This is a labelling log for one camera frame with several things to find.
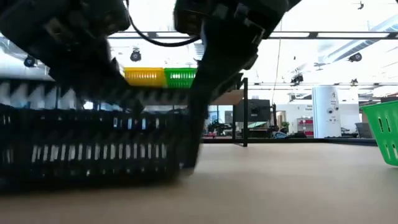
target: yellow basket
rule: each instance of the yellow basket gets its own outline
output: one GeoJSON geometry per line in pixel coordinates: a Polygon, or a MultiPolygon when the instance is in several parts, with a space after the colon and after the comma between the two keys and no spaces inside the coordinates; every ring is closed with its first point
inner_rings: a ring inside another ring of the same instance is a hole
{"type": "Polygon", "coordinates": [[[163,68],[124,68],[124,78],[132,86],[166,86],[163,68]]]}

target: white cylinder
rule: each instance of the white cylinder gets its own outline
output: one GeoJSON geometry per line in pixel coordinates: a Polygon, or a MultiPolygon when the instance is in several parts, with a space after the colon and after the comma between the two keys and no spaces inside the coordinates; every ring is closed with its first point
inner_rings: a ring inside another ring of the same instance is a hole
{"type": "Polygon", "coordinates": [[[312,88],[315,138],[341,137],[340,107],[335,86],[312,88]]]}

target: green basket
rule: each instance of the green basket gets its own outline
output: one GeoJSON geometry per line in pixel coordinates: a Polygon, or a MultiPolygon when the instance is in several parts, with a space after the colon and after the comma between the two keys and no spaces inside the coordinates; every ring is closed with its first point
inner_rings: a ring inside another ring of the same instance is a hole
{"type": "Polygon", "coordinates": [[[387,164],[398,166],[398,101],[363,106],[387,164]]]}
{"type": "Polygon", "coordinates": [[[195,68],[165,68],[167,86],[169,88],[190,88],[196,72],[195,68]]]}

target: black monitor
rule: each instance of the black monitor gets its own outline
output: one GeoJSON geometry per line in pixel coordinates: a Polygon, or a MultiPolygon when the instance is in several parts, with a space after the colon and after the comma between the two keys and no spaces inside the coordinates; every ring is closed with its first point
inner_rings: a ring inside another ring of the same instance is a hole
{"type": "MultiPolygon", "coordinates": [[[[243,122],[243,100],[236,105],[235,121],[243,122]]],[[[269,100],[248,100],[248,122],[271,120],[271,104],[269,100]]]]}

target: table surface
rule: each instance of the table surface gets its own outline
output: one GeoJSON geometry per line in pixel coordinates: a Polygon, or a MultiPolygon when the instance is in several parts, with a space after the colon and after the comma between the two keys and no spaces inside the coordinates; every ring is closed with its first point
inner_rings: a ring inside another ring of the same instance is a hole
{"type": "Polygon", "coordinates": [[[205,144],[195,173],[150,188],[0,198],[0,223],[396,223],[398,169],[376,147],[205,144]]]}

